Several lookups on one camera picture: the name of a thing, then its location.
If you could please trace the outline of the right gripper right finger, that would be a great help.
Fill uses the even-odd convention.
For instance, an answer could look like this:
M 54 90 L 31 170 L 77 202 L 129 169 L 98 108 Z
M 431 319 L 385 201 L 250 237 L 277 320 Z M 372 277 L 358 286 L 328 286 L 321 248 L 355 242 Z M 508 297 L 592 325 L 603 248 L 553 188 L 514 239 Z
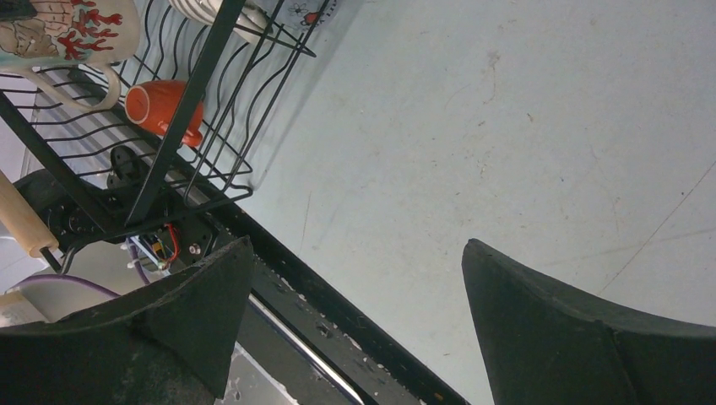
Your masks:
M 477 239 L 462 269 L 495 403 L 714 403 L 713 327 L 601 299 Z

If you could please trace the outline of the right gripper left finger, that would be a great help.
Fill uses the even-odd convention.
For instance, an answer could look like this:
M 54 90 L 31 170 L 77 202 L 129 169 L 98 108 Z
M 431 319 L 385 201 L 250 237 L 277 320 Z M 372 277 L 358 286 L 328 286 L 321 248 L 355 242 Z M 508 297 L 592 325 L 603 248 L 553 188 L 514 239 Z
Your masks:
M 247 237 L 114 300 L 1 331 L 4 404 L 211 404 L 255 259 Z

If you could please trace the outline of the small orange cup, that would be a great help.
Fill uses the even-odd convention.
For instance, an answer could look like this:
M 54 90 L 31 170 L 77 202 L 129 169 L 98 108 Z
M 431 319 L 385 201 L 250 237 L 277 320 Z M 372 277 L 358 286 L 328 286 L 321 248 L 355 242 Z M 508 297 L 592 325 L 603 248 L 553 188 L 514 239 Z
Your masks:
M 181 80 L 154 80 L 130 87 L 124 102 L 128 120 L 164 137 L 186 87 L 187 83 Z

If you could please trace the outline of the seashell coral print mug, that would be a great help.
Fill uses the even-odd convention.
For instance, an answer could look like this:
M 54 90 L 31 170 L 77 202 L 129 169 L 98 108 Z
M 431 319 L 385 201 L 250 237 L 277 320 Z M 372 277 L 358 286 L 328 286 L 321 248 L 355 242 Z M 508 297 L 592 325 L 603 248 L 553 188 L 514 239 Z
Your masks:
M 133 56 L 140 42 L 140 17 L 133 1 L 29 1 L 35 14 L 1 22 L 1 72 L 28 79 L 57 101 L 82 112 L 113 107 L 122 85 L 112 68 Z M 36 68 L 86 65 L 107 78 L 104 99 L 95 105 L 74 100 L 47 82 Z

